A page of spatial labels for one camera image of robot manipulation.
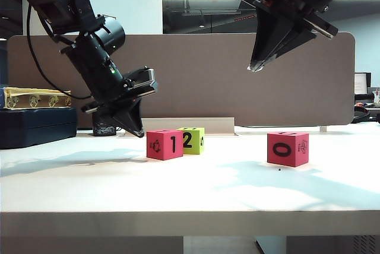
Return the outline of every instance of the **number 0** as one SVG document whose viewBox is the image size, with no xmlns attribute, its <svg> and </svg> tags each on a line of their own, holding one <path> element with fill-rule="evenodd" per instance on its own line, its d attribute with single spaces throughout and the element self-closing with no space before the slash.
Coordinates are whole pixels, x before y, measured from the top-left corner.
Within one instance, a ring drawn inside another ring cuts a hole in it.
<svg viewBox="0 0 380 254">
<path fill-rule="evenodd" d="M 278 148 L 285 148 L 286 151 L 285 152 L 280 152 L 279 150 L 277 150 Z M 273 152 L 275 155 L 277 156 L 280 156 L 280 157 L 288 157 L 291 153 L 292 153 L 292 149 L 290 148 L 289 145 L 287 145 L 286 143 L 283 143 L 283 142 L 278 142 L 276 144 L 273 145 Z"/>
</svg>

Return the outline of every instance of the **yellow-green cube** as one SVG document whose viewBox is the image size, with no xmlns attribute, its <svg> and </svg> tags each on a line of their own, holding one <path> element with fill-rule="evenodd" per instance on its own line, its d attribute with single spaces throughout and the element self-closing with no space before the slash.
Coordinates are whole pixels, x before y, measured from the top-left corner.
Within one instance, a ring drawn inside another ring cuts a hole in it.
<svg viewBox="0 0 380 254">
<path fill-rule="evenodd" d="M 183 153 L 199 155 L 204 151 L 204 128 L 179 128 L 183 131 Z"/>
</svg>

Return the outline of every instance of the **red cube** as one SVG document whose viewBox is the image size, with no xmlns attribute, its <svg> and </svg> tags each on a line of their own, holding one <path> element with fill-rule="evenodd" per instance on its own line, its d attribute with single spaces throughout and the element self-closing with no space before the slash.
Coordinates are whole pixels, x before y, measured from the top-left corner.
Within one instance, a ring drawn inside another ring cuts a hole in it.
<svg viewBox="0 0 380 254">
<path fill-rule="evenodd" d="M 147 157 L 167 160 L 183 156 L 182 131 L 158 130 L 147 132 Z"/>
<path fill-rule="evenodd" d="M 309 134 L 306 132 L 268 133 L 268 162 L 291 167 L 309 162 Z"/>
</svg>

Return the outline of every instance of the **foam cube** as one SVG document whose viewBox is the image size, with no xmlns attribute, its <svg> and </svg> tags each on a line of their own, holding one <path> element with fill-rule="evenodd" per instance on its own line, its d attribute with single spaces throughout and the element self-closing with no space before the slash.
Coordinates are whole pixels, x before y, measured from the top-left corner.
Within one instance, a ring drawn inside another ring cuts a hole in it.
<svg viewBox="0 0 380 254">
<path fill-rule="evenodd" d="M 167 160 L 183 156 L 182 131 L 147 132 L 147 157 Z"/>
<path fill-rule="evenodd" d="M 199 155 L 204 151 L 204 128 L 179 128 L 183 131 L 183 153 Z"/>
<path fill-rule="evenodd" d="M 309 134 L 306 132 L 268 133 L 268 162 L 291 167 L 309 162 Z"/>
</svg>

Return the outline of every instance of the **blue box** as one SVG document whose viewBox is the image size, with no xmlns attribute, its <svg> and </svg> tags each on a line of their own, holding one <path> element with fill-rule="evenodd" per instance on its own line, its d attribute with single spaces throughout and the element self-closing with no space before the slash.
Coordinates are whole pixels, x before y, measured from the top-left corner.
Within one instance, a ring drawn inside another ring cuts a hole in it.
<svg viewBox="0 0 380 254">
<path fill-rule="evenodd" d="M 75 137 L 75 108 L 0 110 L 0 149 L 23 148 Z"/>
</svg>

